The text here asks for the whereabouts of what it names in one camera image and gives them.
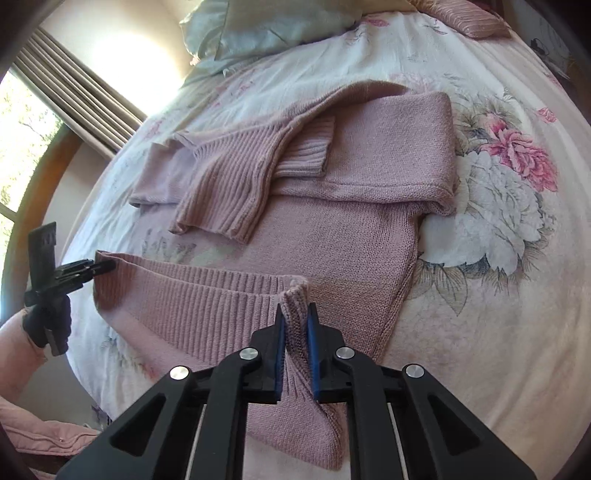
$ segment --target silver bolt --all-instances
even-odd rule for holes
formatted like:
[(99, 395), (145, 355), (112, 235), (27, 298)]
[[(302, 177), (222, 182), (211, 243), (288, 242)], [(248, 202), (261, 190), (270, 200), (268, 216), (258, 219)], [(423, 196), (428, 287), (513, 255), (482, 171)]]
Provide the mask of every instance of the silver bolt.
[(407, 375), (410, 378), (421, 378), (425, 374), (425, 369), (421, 365), (407, 366)]
[(182, 380), (183, 378), (187, 378), (188, 375), (189, 369), (187, 367), (183, 367), (182, 365), (174, 367), (170, 371), (170, 377), (174, 378), (175, 380)]
[(348, 346), (342, 346), (336, 351), (336, 356), (342, 358), (343, 360), (348, 360), (349, 358), (353, 358), (355, 356), (355, 350)]
[(247, 346), (240, 350), (240, 358), (243, 360), (254, 360), (258, 356), (258, 350)]

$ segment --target wooden window frame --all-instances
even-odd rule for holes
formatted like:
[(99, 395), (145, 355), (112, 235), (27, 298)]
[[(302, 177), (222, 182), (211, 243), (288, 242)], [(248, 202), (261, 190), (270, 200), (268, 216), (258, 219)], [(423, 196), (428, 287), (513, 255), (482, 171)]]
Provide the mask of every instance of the wooden window frame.
[(82, 145), (82, 140), (62, 125), (39, 160), (17, 212), (6, 209), (14, 221), (2, 273), (0, 325), (24, 307), (29, 277), (28, 234), (41, 226), (60, 180)]

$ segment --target mattress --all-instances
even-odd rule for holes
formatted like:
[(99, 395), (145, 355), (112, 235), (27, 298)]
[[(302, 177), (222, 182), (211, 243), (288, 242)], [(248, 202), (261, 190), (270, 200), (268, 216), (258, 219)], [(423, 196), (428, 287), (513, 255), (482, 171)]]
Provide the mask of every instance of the mattress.
[[(227, 239), (195, 251), (129, 205), (150, 145), (363, 79), (446, 92), (456, 133), (457, 211), (421, 224), (413, 288), (382, 364), (424, 365), (550, 480), (591, 422), (591, 128), (515, 34), (474, 41), (424, 14), (383, 13), (229, 78), (186, 83), (103, 173), (63, 261), (101, 249), (215, 266), (234, 248)], [(91, 284), (71, 298), (68, 359), (115, 418), (155, 372), (97, 313)], [(348, 477), (348, 463), (326, 471), (247, 439), (245, 479)]]

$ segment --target pink sleeve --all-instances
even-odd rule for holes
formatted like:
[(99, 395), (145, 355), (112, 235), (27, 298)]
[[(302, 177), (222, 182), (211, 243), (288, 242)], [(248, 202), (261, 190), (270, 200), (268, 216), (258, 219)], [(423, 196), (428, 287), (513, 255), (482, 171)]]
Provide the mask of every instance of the pink sleeve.
[(10, 402), (18, 399), (32, 374), (46, 361), (43, 349), (22, 328), (25, 313), (21, 310), (0, 327), (0, 397)]

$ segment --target hand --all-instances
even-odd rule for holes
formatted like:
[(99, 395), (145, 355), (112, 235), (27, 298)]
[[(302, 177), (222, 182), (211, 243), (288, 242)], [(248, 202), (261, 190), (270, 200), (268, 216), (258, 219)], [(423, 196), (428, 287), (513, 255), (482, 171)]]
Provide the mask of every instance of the hand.
[(39, 348), (49, 343), (54, 356), (67, 352), (71, 326), (70, 299), (67, 295), (51, 303), (35, 305), (22, 319), (22, 327), (33, 343)]

